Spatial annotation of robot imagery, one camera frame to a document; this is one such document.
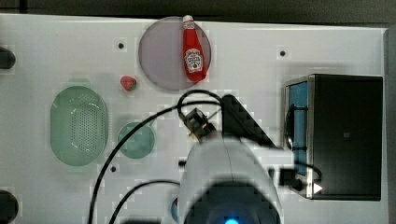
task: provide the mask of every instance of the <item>white table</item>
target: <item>white table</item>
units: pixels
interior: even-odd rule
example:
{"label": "white table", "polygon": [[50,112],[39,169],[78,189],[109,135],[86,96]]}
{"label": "white table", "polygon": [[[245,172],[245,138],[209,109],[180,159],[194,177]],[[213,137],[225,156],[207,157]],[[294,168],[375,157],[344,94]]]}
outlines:
{"label": "white table", "polygon": [[[152,20],[0,15],[0,45],[12,49],[16,66],[0,71],[0,189],[14,193],[21,211],[15,223],[85,223],[94,181],[127,119],[142,119],[176,103],[181,92],[163,91],[144,76],[137,59],[140,37]],[[280,24],[202,22],[212,44],[208,79],[194,89],[238,96],[247,111],[280,144],[281,92],[285,81],[313,73],[384,75],[384,29]],[[125,49],[118,49],[119,41]],[[286,57],[279,52],[285,50]],[[133,75],[138,90],[125,93],[120,77]],[[110,112],[103,155],[73,169],[50,148],[50,106],[71,77],[85,77]],[[215,111],[213,106],[204,107]],[[127,189],[141,180],[179,179],[179,157],[188,139],[176,112],[159,119],[155,151],[133,161],[120,154],[97,202],[97,223],[107,223]],[[383,148],[386,160],[386,145]],[[388,223],[388,187],[383,163],[380,202],[309,201],[279,189],[285,223]],[[176,189],[142,189],[119,216],[165,217]]]}

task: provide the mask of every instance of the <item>red ketchup bottle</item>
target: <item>red ketchup bottle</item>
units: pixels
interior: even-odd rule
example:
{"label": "red ketchup bottle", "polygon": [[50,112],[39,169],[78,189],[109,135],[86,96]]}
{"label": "red ketchup bottle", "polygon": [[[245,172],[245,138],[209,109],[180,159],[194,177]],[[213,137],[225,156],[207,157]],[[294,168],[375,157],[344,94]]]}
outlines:
{"label": "red ketchup bottle", "polygon": [[206,77],[206,64],[192,16],[183,17],[183,29],[184,69],[189,80],[199,82]]}

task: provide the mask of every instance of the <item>teal dish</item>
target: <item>teal dish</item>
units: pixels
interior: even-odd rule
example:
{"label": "teal dish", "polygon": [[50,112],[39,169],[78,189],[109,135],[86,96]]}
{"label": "teal dish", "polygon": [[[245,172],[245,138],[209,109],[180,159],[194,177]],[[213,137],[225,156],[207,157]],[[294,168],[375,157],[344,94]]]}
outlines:
{"label": "teal dish", "polygon": [[61,91],[50,109],[50,145],[55,156],[71,166],[93,162],[108,138],[108,112],[103,99],[87,87]]}
{"label": "teal dish", "polygon": [[[125,125],[119,132],[120,142],[139,122],[132,122]],[[150,125],[145,125],[137,130],[120,148],[122,154],[131,159],[142,159],[146,157],[155,146],[155,132]]]}

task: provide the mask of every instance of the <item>black microwave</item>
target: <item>black microwave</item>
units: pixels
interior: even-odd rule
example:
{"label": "black microwave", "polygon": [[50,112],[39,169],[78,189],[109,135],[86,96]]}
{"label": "black microwave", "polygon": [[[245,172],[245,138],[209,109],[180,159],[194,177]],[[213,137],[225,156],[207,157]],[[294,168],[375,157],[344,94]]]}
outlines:
{"label": "black microwave", "polygon": [[314,74],[285,85],[284,147],[313,200],[381,199],[382,77]]}

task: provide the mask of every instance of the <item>small green bowl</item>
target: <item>small green bowl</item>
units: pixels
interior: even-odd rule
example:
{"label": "small green bowl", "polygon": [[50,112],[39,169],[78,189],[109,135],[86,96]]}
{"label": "small green bowl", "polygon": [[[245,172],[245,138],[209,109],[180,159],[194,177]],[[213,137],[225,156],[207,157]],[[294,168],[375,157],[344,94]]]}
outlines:
{"label": "small green bowl", "polygon": [[[125,125],[119,132],[118,141],[130,132],[139,122],[131,122]],[[150,125],[145,125],[134,133],[121,147],[120,151],[131,159],[146,157],[155,146],[155,133]]]}

